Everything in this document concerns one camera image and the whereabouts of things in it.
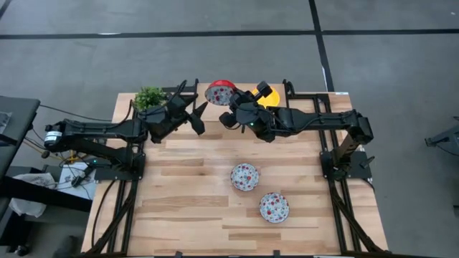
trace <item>wooden table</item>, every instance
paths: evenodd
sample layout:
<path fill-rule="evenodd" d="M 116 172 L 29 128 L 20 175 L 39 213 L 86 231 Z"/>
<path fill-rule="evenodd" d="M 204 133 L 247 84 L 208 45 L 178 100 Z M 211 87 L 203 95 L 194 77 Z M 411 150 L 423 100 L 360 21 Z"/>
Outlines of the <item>wooden table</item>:
<path fill-rule="evenodd" d="M 198 85 L 197 105 L 205 101 L 208 85 Z M 255 86 L 237 84 L 241 90 Z M 283 85 L 271 87 L 280 93 L 279 106 L 285 106 Z M 329 97 L 333 112 L 351 109 L 347 94 L 331 92 Z M 133 93 L 118 95 L 114 122 L 123 119 L 133 98 Z M 310 100 L 290 100 L 290 107 L 314 112 Z M 138 187 L 128 254 L 174 255 L 181 251 L 185 255 L 269 255 L 274 249 L 281 254 L 339 254 L 328 184 L 318 157 L 318 132 L 265 143 L 250 130 L 244 134 L 226 130 L 218 122 L 225 111 L 227 107 L 208 105 L 202 116 L 206 132 L 201 136 L 188 123 L 162 144 L 147 142 L 146 170 Z M 339 140 L 345 135 L 344 131 L 338 132 Z M 119 140 L 109 142 L 113 147 L 124 144 Z M 244 162 L 260 172 L 257 188 L 249 192 L 235 189 L 230 182 L 232 168 Z M 90 248 L 95 212 L 108 184 L 97 186 L 82 251 Z M 376 244 L 386 249 L 372 189 L 358 179 L 348 180 L 348 184 L 357 221 Z M 102 206 L 96 238 L 112 220 L 117 190 L 115 183 Z M 283 223 L 268 223 L 260 215 L 260 199 L 269 192 L 280 192 L 289 201 L 290 216 Z M 348 249 L 352 250 L 344 217 L 343 222 Z M 123 222 L 120 225 L 115 250 L 120 249 Z"/>

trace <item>green plant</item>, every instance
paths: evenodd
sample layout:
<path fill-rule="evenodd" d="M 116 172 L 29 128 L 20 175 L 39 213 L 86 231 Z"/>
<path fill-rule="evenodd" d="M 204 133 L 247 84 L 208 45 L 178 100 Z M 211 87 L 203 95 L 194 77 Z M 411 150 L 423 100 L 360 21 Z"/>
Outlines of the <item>green plant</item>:
<path fill-rule="evenodd" d="M 166 93 L 161 88 L 157 87 L 142 87 L 141 91 L 136 94 L 134 105 L 139 110 L 146 110 L 155 105 L 164 104 L 166 101 Z"/>

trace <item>white bag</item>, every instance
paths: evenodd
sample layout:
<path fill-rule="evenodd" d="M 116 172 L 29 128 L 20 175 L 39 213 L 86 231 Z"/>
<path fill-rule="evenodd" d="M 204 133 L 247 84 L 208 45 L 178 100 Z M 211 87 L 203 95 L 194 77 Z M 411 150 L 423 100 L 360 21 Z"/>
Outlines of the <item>white bag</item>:
<path fill-rule="evenodd" d="M 27 183 L 33 183 L 38 186 L 45 186 L 50 189 L 56 188 L 56 182 L 50 173 L 27 173 L 13 177 L 15 179 L 23 180 Z M 46 209 L 45 204 L 37 203 L 35 201 L 26 201 L 22 199 L 12 198 L 9 202 L 11 208 L 18 215 L 27 214 L 38 218 Z"/>

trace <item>concrete floor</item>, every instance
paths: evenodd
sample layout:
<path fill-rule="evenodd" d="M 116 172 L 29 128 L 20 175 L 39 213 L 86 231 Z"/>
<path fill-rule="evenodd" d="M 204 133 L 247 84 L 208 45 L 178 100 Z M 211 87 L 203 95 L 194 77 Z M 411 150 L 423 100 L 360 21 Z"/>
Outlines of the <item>concrete floor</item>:
<path fill-rule="evenodd" d="M 322 29 L 459 27 L 456 1 L 320 0 L 317 8 Z M 0 34 L 312 28 L 308 2 L 300 0 L 13 0 L 0 20 Z M 457 123 L 452 116 L 459 115 L 459 34 L 324 40 L 336 91 L 350 92 L 374 130 L 366 150 L 377 157 L 372 171 L 389 248 L 456 257 L 459 160 L 426 148 L 424 138 Z M 0 57 L 0 94 L 37 97 L 99 118 L 111 117 L 119 92 L 172 87 L 195 77 L 202 82 L 287 78 L 298 91 L 325 90 L 314 36 L 0 40 Z M 64 117 L 39 109 L 35 126 L 42 130 Z M 14 161 L 44 163 L 49 161 L 26 146 Z M 54 236 L 82 236 L 84 226 L 41 225 L 32 257 L 49 257 Z"/>

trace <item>red bowl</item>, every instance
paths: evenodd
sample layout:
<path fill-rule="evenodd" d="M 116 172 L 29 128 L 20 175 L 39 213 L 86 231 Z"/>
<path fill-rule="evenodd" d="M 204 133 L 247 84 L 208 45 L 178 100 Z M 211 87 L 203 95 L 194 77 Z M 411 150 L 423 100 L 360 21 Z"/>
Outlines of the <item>red bowl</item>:
<path fill-rule="evenodd" d="M 229 80 L 216 80 L 209 85 L 204 93 L 207 101 L 214 105 L 230 105 L 230 98 L 236 90 L 236 85 Z"/>

